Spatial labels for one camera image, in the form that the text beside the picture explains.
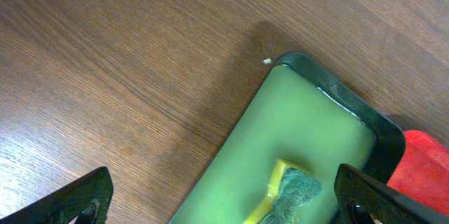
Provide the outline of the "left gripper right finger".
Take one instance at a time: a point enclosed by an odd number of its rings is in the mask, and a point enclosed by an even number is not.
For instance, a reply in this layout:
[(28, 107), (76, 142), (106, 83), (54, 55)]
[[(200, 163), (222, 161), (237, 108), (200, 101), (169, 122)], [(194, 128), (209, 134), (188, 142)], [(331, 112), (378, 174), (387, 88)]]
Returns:
[(348, 164), (340, 164), (334, 191), (343, 223), (448, 224), (447, 216)]

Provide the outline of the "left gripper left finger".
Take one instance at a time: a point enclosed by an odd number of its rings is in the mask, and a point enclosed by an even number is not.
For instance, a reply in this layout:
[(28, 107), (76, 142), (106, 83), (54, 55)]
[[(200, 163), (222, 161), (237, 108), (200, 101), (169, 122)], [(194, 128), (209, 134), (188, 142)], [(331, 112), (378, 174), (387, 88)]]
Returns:
[(2, 223), (104, 224), (114, 187), (109, 170), (101, 166), (70, 184), (1, 219)]

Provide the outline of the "green yellow sponge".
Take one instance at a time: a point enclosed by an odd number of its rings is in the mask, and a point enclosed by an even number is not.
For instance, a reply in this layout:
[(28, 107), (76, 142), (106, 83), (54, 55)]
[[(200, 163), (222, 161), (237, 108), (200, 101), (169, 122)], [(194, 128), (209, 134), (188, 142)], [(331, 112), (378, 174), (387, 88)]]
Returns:
[(296, 223), (298, 209), (311, 204), (322, 192), (322, 183), (310, 172), (285, 159), (278, 159), (264, 198), (244, 223)]

